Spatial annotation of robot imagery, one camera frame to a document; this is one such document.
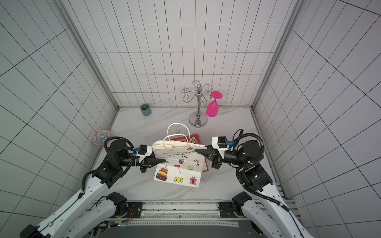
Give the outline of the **red printed paper bag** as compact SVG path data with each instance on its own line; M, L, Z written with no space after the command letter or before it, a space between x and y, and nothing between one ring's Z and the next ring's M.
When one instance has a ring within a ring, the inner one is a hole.
M187 140L189 140L193 144L201 144L201 141L200 141L198 134L192 134L192 135L186 136L186 137L185 136L176 137L176 138L172 138L171 140L181 141L181 142L187 142ZM203 165L203 171L202 172L208 172L208 171L209 171L208 163L207 163L207 160L204 158L204 165Z

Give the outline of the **white Happy Every Day bag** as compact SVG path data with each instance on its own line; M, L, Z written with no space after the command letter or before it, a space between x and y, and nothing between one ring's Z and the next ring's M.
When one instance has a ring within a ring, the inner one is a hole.
M176 185L199 187L204 158L195 149L206 149L203 144L173 141L172 138L190 136L189 128L181 123L167 127L167 135L152 145L156 158L166 159L158 164L153 180Z

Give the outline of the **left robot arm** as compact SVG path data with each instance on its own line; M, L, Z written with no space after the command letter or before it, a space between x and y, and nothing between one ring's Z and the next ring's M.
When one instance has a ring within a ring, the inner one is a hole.
M110 192L110 188L132 166L145 173L165 159L156 158L152 147L136 148L123 137L107 138L103 146L104 160L83 176L80 190L37 226L25 227L21 238L82 238L106 219L123 218L130 212L125 196Z

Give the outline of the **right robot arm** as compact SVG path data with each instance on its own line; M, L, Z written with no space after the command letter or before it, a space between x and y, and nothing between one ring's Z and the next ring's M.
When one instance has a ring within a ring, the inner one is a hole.
M268 238L311 237L261 165L265 145L257 134L239 129L231 141L225 136L213 137L211 145L195 151L211 161L214 169L223 163L236 169L236 178L244 191L233 197L232 209L237 217L250 219L256 233Z

